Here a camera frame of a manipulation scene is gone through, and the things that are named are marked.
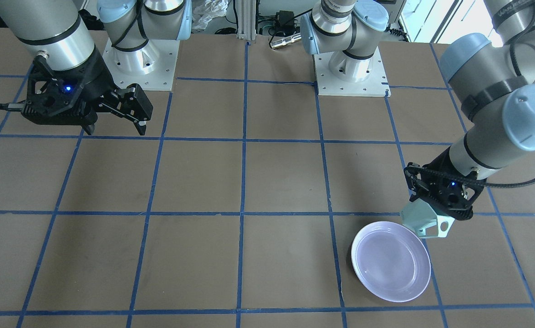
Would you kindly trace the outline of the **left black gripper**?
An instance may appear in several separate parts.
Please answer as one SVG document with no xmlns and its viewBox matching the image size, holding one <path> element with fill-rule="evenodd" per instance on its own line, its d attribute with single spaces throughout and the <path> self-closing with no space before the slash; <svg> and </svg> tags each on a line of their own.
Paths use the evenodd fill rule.
<svg viewBox="0 0 535 328">
<path fill-rule="evenodd" d="M 486 179 L 478 180 L 475 172 L 463 176 L 452 164 L 449 152 L 450 148 L 423 166 L 407 164 L 404 176 L 413 191 L 409 201 L 421 199 L 439 215 L 470 220 L 473 203 L 484 190 Z"/>
</svg>

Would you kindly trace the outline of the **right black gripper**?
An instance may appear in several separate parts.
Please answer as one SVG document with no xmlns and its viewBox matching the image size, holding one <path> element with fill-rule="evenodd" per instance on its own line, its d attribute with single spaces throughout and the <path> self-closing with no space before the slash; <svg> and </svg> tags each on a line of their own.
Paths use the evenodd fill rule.
<svg viewBox="0 0 535 328">
<path fill-rule="evenodd" d="M 39 51 L 26 87 L 21 115 L 39 125 L 79 125 L 93 136 L 99 113 L 131 121 L 140 136 L 147 130 L 153 105 L 138 83 L 118 89 L 95 46 L 76 68 L 51 69 L 45 51 Z"/>
</svg>

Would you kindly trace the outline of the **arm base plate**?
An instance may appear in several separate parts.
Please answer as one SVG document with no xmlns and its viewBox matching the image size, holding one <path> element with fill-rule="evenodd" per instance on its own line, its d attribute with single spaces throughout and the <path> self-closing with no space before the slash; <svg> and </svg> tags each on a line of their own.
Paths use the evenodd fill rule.
<svg viewBox="0 0 535 328">
<path fill-rule="evenodd" d="M 178 40 L 149 40 L 134 52 L 123 52 L 112 47 L 108 40 L 103 59 L 114 83 L 121 88 L 139 84 L 145 91 L 170 92 L 178 58 Z"/>
<path fill-rule="evenodd" d="M 356 60 L 344 52 L 313 55 L 321 96 L 390 97 L 392 92 L 379 48 L 372 57 Z"/>
</svg>

